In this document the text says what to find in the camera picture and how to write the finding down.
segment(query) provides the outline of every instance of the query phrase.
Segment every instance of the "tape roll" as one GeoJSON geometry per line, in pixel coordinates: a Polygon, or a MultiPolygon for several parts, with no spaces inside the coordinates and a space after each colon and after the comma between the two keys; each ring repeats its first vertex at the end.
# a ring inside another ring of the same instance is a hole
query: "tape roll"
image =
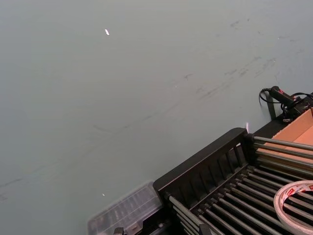
{"type": "Polygon", "coordinates": [[[283,211],[284,201],[298,192],[313,191],[313,180],[303,180],[287,184],[280,188],[274,197],[274,207],[280,222],[295,235],[313,235],[312,228],[290,218],[283,211]]]}

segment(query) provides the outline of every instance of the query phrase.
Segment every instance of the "metal rail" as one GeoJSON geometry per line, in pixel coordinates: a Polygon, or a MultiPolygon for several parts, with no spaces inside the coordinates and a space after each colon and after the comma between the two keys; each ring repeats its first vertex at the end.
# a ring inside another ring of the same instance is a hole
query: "metal rail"
{"type": "Polygon", "coordinates": [[[264,142],[268,142],[268,143],[274,143],[274,144],[278,144],[278,145],[283,145],[283,146],[313,151],[313,146],[308,145],[308,144],[293,143],[293,142],[288,142],[288,141],[279,141],[279,140],[274,140],[274,139],[269,139],[269,138],[264,138],[264,137],[259,137],[259,136],[254,136],[253,138],[256,141],[264,141],[264,142]]]}

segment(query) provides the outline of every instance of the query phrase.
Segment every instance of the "white tape roll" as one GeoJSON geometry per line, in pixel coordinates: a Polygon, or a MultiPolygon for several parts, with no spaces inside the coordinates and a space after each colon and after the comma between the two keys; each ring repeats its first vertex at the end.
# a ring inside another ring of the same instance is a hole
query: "white tape roll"
{"type": "Polygon", "coordinates": [[[290,232],[296,235],[313,235],[313,230],[304,224],[301,224],[293,219],[291,219],[288,214],[283,211],[284,201],[291,195],[304,192],[313,191],[313,180],[303,180],[297,181],[291,184],[283,186],[274,197],[274,207],[276,214],[280,222],[288,229],[290,232]]]}

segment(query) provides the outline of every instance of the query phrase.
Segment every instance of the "metal rod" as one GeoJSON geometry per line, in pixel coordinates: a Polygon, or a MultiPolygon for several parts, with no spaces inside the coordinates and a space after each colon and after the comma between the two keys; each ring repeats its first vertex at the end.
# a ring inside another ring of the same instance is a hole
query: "metal rod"
{"type": "Polygon", "coordinates": [[[283,182],[285,182],[286,184],[289,184],[289,183],[292,183],[292,182],[293,182],[292,180],[285,179],[284,177],[277,176],[277,175],[274,175],[274,174],[265,172],[265,171],[263,171],[263,170],[254,169],[254,172],[257,172],[257,173],[259,173],[259,174],[261,174],[261,175],[265,175],[265,176],[271,177],[271,178],[273,178],[273,179],[275,179],[275,180],[283,181],[283,182]]]}
{"type": "Polygon", "coordinates": [[[218,206],[216,204],[213,204],[213,207],[216,210],[218,210],[220,213],[222,213],[224,216],[230,218],[236,224],[240,225],[242,228],[244,228],[245,230],[249,231],[250,233],[252,233],[254,235],[261,235],[261,233],[257,232],[255,229],[251,228],[250,226],[248,226],[246,223],[244,223],[243,221],[239,220],[238,218],[234,217],[233,215],[231,215],[229,212],[225,211],[220,206],[218,206]]]}
{"type": "Polygon", "coordinates": [[[259,192],[259,191],[257,191],[257,190],[254,190],[254,189],[252,189],[252,188],[250,188],[250,187],[248,187],[248,186],[246,186],[246,185],[244,185],[244,184],[242,184],[242,183],[237,183],[237,185],[238,185],[239,187],[241,187],[241,188],[244,188],[245,190],[247,190],[247,191],[249,191],[249,192],[254,193],[255,195],[258,195],[258,196],[260,196],[260,197],[266,199],[267,201],[269,201],[269,202],[271,202],[271,203],[273,203],[273,201],[274,201],[274,198],[273,198],[273,197],[270,197],[270,196],[266,195],[265,193],[262,193],[262,192],[259,192]]]}
{"type": "Polygon", "coordinates": [[[224,199],[220,198],[220,202],[226,205],[230,210],[236,211],[238,214],[243,216],[244,218],[250,220],[252,223],[256,224],[257,226],[263,228],[267,232],[273,235],[281,235],[281,233],[277,232],[276,230],[272,229],[270,226],[266,225],[265,223],[261,222],[260,220],[254,218],[253,216],[245,213],[243,210],[239,209],[238,207],[234,206],[233,204],[225,201],[224,199]]]}
{"type": "Polygon", "coordinates": [[[169,197],[170,202],[172,202],[181,212],[188,216],[197,226],[203,224],[194,214],[192,214],[182,203],[176,200],[173,196],[169,197]]]}
{"type": "Polygon", "coordinates": [[[270,161],[268,159],[264,159],[262,157],[258,157],[257,161],[261,162],[261,163],[264,163],[264,164],[270,164],[270,165],[275,166],[275,167],[280,167],[280,168],[283,168],[283,169],[286,169],[286,170],[294,171],[294,172],[297,172],[297,173],[300,173],[300,174],[305,174],[305,175],[309,175],[309,176],[313,177],[313,173],[309,172],[307,170],[299,169],[299,168],[296,168],[296,167],[293,167],[293,166],[289,166],[289,165],[285,165],[285,164],[281,164],[281,163],[276,163],[276,162],[270,161]]]}
{"type": "Polygon", "coordinates": [[[203,215],[199,215],[199,219],[201,219],[204,223],[206,223],[210,229],[215,232],[217,235],[225,235],[218,228],[216,228],[210,221],[203,217],[203,215]]]}
{"type": "Polygon", "coordinates": [[[186,234],[188,234],[188,235],[193,235],[192,233],[190,233],[190,230],[188,231],[188,230],[184,229],[184,232],[185,232],[186,234]]]}
{"type": "Polygon", "coordinates": [[[296,213],[296,214],[298,214],[298,215],[304,217],[304,218],[307,218],[307,219],[313,221],[313,216],[312,216],[311,214],[309,214],[309,213],[306,213],[306,212],[304,212],[304,211],[302,211],[302,210],[299,210],[298,208],[293,207],[293,206],[291,206],[291,205],[288,205],[288,204],[286,204],[286,203],[284,203],[284,207],[285,207],[286,209],[288,209],[288,210],[290,210],[290,211],[292,211],[292,212],[294,212],[294,213],[296,213]]]}
{"type": "Polygon", "coordinates": [[[246,182],[246,183],[249,183],[249,184],[251,184],[251,185],[253,185],[253,186],[257,187],[257,188],[261,188],[261,189],[264,189],[267,192],[273,193],[274,195],[277,192],[277,190],[274,190],[272,188],[266,187],[265,185],[259,184],[259,183],[255,182],[255,181],[252,181],[252,180],[247,179],[247,178],[244,178],[243,181],[246,182]]]}
{"type": "Polygon", "coordinates": [[[300,165],[305,165],[305,166],[311,167],[311,168],[313,167],[313,165],[311,163],[307,163],[307,162],[304,162],[304,161],[295,160],[295,159],[291,159],[291,158],[282,157],[282,156],[279,156],[279,155],[276,155],[276,154],[265,153],[265,152],[261,152],[261,151],[256,151],[255,153],[257,155],[260,155],[260,156],[276,158],[276,159],[284,160],[286,162],[291,162],[291,163],[296,163],[296,164],[300,164],[300,165]]]}
{"type": "Polygon", "coordinates": [[[303,224],[304,226],[308,227],[309,229],[313,230],[313,227],[305,222],[303,222],[302,220],[300,219],[297,219],[293,216],[291,216],[290,214],[288,215],[290,217],[290,219],[293,219],[294,221],[298,222],[299,224],[303,224]]]}
{"type": "Polygon", "coordinates": [[[270,185],[273,185],[273,186],[278,187],[278,188],[281,188],[282,186],[284,186],[282,184],[273,182],[272,180],[268,180],[268,179],[265,179],[263,177],[251,174],[251,173],[249,173],[248,176],[251,177],[252,179],[256,179],[256,180],[262,181],[262,182],[264,182],[266,184],[270,184],[270,185]]]}
{"type": "Polygon", "coordinates": [[[288,149],[283,149],[283,148],[272,147],[272,146],[263,145],[263,144],[260,144],[260,143],[255,143],[255,144],[254,144],[254,147],[255,147],[256,149],[262,148],[262,149],[266,149],[266,150],[275,151],[275,152],[278,152],[278,153],[285,153],[285,154],[290,154],[290,155],[298,156],[298,157],[301,157],[301,158],[313,159],[313,155],[312,155],[312,154],[301,153],[301,152],[298,152],[298,151],[293,151],[293,150],[288,150],[288,149]]]}
{"type": "Polygon", "coordinates": [[[313,205],[312,204],[306,203],[306,202],[301,201],[301,200],[294,198],[294,197],[289,197],[288,199],[291,200],[292,202],[296,203],[296,204],[299,204],[299,205],[313,211],[313,205]]]}
{"type": "Polygon", "coordinates": [[[278,144],[278,145],[283,145],[283,146],[288,146],[288,147],[294,147],[294,148],[300,148],[300,149],[313,151],[313,146],[308,145],[308,144],[293,143],[293,142],[288,142],[288,141],[279,141],[279,140],[273,140],[273,139],[259,137],[259,136],[254,136],[253,138],[256,141],[264,141],[264,142],[268,142],[268,143],[275,143],[275,144],[278,144]]]}
{"type": "Polygon", "coordinates": [[[297,179],[297,180],[307,180],[305,178],[302,178],[302,177],[299,177],[299,176],[295,176],[295,175],[292,175],[292,174],[288,174],[286,172],[283,172],[283,171],[280,171],[280,170],[276,170],[276,169],[273,169],[273,168],[270,168],[270,167],[267,167],[267,166],[260,165],[260,167],[264,168],[266,170],[270,170],[270,171],[276,172],[278,174],[282,174],[282,175],[285,175],[285,176],[288,176],[288,177],[292,177],[292,178],[297,179]]]}
{"type": "Polygon", "coordinates": [[[229,153],[227,152],[227,153],[225,153],[225,155],[226,155],[226,159],[227,159],[227,162],[228,162],[228,165],[229,165],[231,173],[235,173],[233,164],[231,163],[231,160],[229,158],[229,153]]]}
{"type": "Polygon", "coordinates": [[[215,215],[212,211],[210,210],[205,210],[205,212],[211,216],[213,219],[215,219],[217,222],[219,222],[221,225],[223,225],[225,228],[227,228],[229,231],[231,231],[233,234],[236,235],[241,235],[240,232],[238,232],[236,229],[234,229],[232,226],[230,226],[229,224],[227,224],[224,220],[222,220],[221,218],[219,218],[217,215],[215,215]]]}
{"type": "Polygon", "coordinates": [[[234,151],[235,151],[235,155],[236,155],[238,164],[239,164],[240,167],[242,167],[242,166],[243,166],[243,162],[242,162],[241,159],[240,159],[239,152],[238,152],[238,149],[237,149],[236,146],[234,146],[234,151]]]}
{"type": "Polygon", "coordinates": [[[195,223],[193,223],[186,215],[184,215],[177,207],[173,206],[174,210],[177,211],[177,216],[182,217],[186,223],[188,223],[189,225],[191,225],[196,231],[199,230],[199,228],[197,227],[197,225],[195,225],[195,223]]]}
{"type": "Polygon", "coordinates": [[[192,231],[192,234],[199,234],[192,226],[190,226],[190,224],[187,223],[187,221],[185,221],[179,214],[177,215],[177,217],[180,219],[180,223],[182,224],[182,226],[184,228],[188,228],[190,231],[192,231]]]}
{"type": "Polygon", "coordinates": [[[270,206],[269,204],[266,204],[265,202],[260,201],[259,199],[256,199],[254,197],[251,197],[250,195],[246,194],[245,192],[241,192],[240,190],[236,189],[236,188],[231,188],[231,190],[237,194],[240,195],[248,200],[250,200],[251,202],[254,202],[255,204],[268,209],[269,211],[271,211],[272,213],[276,214],[275,208],[273,206],[270,206]]]}
{"type": "Polygon", "coordinates": [[[310,199],[311,201],[313,201],[313,196],[307,194],[307,193],[304,193],[304,192],[299,192],[298,195],[300,195],[301,197],[305,197],[307,199],[310,199]]]}
{"type": "Polygon", "coordinates": [[[272,222],[273,224],[279,226],[280,228],[282,229],[285,229],[284,226],[282,225],[282,223],[280,221],[278,221],[277,219],[274,219],[273,217],[269,216],[268,214],[264,213],[263,211],[260,211],[259,209],[257,208],[254,208],[253,206],[249,205],[248,203],[240,200],[239,198],[237,197],[234,197],[233,195],[229,194],[229,193],[226,193],[225,194],[226,197],[230,198],[231,200],[237,202],[238,204],[240,204],[241,206],[243,207],[246,207],[247,209],[249,209],[250,211],[262,216],[262,218],[265,218],[267,219],[268,221],[272,222]]]}

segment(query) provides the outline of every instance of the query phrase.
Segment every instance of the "black cable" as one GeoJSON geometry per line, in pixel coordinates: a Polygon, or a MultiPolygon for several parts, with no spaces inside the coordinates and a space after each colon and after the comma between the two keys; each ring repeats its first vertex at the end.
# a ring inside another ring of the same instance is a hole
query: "black cable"
{"type": "Polygon", "coordinates": [[[291,95],[291,96],[298,96],[298,95],[306,95],[308,98],[310,98],[311,100],[313,100],[313,95],[312,95],[312,94],[307,94],[307,93],[302,93],[302,92],[294,93],[294,94],[291,95]]]}
{"type": "Polygon", "coordinates": [[[272,101],[268,101],[266,99],[264,99],[262,97],[262,94],[265,93],[265,92],[270,92],[270,88],[263,88],[260,93],[259,93],[259,103],[261,103],[260,99],[265,101],[266,103],[270,103],[270,104],[281,104],[281,102],[272,102],[272,101]]]}

